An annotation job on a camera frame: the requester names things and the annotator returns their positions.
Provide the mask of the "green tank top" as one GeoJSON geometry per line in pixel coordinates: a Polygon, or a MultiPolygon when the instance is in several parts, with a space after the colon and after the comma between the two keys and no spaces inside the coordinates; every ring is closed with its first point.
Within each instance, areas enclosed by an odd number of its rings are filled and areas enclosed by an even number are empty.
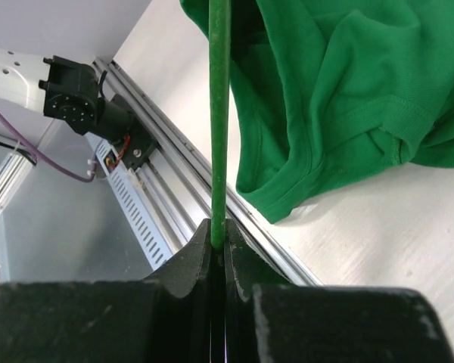
{"type": "Polygon", "coordinates": [[[454,168],[454,1],[234,1],[237,192],[276,223],[414,163],[454,168]]]}

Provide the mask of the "green hanger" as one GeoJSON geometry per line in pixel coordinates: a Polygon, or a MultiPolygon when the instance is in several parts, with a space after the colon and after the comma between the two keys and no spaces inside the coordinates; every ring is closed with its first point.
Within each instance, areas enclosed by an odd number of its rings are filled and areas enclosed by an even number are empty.
{"type": "Polygon", "coordinates": [[[219,252],[225,243],[231,15],[230,1],[209,2],[211,244],[219,252]]]}

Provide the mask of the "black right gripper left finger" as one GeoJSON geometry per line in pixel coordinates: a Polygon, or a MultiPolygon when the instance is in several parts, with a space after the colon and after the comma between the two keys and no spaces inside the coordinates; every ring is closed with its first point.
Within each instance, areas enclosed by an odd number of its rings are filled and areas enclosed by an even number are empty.
{"type": "Polygon", "coordinates": [[[208,362],[210,221],[136,281],[0,285],[0,362],[208,362]]]}

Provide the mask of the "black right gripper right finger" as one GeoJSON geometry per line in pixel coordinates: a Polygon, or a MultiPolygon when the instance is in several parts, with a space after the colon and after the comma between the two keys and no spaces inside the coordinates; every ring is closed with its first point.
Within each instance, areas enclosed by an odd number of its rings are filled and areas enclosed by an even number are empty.
{"type": "Polygon", "coordinates": [[[292,284],[226,224],[230,362],[454,362],[440,319],[418,291],[292,284]]]}

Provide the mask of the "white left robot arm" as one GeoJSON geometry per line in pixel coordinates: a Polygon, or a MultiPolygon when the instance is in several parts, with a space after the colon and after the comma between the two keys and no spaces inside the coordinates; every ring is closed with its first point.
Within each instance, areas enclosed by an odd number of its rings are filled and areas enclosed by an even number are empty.
{"type": "Polygon", "coordinates": [[[79,135],[99,137],[95,161],[107,172],[142,166],[157,142],[126,99],[103,92],[106,75],[63,57],[0,48],[0,99],[65,122],[79,135]]]}

